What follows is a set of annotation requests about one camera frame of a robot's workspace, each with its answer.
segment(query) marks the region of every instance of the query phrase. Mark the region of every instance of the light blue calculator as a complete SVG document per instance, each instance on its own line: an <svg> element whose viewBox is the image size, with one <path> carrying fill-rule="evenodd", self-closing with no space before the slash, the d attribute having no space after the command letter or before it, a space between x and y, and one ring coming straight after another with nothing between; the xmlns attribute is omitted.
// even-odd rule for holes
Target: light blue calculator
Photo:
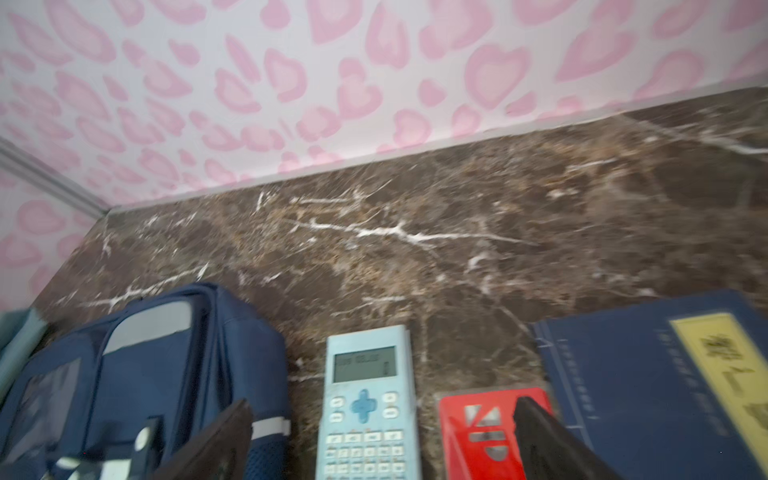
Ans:
<svg viewBox="0 0 768 480"><path fill-rule="evenodd" d="M402 326L328 337L316 480L421 478L411 339Z"/></svg>

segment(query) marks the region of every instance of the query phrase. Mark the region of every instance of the pink heart wallpaper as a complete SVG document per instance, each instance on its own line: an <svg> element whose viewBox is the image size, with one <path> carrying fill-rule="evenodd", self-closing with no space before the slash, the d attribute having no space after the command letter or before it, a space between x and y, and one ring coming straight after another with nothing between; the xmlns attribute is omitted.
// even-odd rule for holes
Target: pink heart wallpaper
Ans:
<svg viewBox="0 0 768 480"><path fill-rule="evenodd" d="M768 0L31 0L0 22L0 136L113 206L768 79Z"/></svg>
<svg viewBox="0 0 768 480"><path fill-rule="evenodd" d="M94 223L0 172L0 311L28 307Z"/></svg>

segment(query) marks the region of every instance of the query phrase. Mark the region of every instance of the mesh side pocket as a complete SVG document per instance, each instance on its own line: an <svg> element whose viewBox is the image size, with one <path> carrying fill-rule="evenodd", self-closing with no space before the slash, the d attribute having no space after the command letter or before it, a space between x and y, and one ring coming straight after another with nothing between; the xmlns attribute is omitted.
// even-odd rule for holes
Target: mesh side pocket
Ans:
<svg viewBox="0 0 768 480"><path fill-rule="evenodd" d="M283 478L285 442L269 442L248 452L243 480L279 480Z"/></svg>

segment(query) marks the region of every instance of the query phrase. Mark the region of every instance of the calculator screen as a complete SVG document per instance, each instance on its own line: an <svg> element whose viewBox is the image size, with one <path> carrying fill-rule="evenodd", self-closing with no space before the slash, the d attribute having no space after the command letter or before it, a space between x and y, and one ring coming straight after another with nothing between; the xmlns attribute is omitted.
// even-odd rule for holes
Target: calculator screen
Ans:
<svg viewBox="0 0 768 480"><path fill-rule="evenodd" d="M340 353L333 357L333 382L395 376L395 347Z"/></svg>

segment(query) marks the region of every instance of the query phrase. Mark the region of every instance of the red object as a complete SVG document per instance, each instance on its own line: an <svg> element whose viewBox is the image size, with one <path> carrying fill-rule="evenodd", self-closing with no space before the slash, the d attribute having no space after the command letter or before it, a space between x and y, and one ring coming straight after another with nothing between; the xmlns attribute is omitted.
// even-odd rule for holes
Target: red object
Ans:
<svg viewBox="0 0 768 480"><path fill-rule="evenodd" d="M525 480L512 415L529 396L552 413L542 389L500 390L440 400L442 447L449 480Z"/></svg>

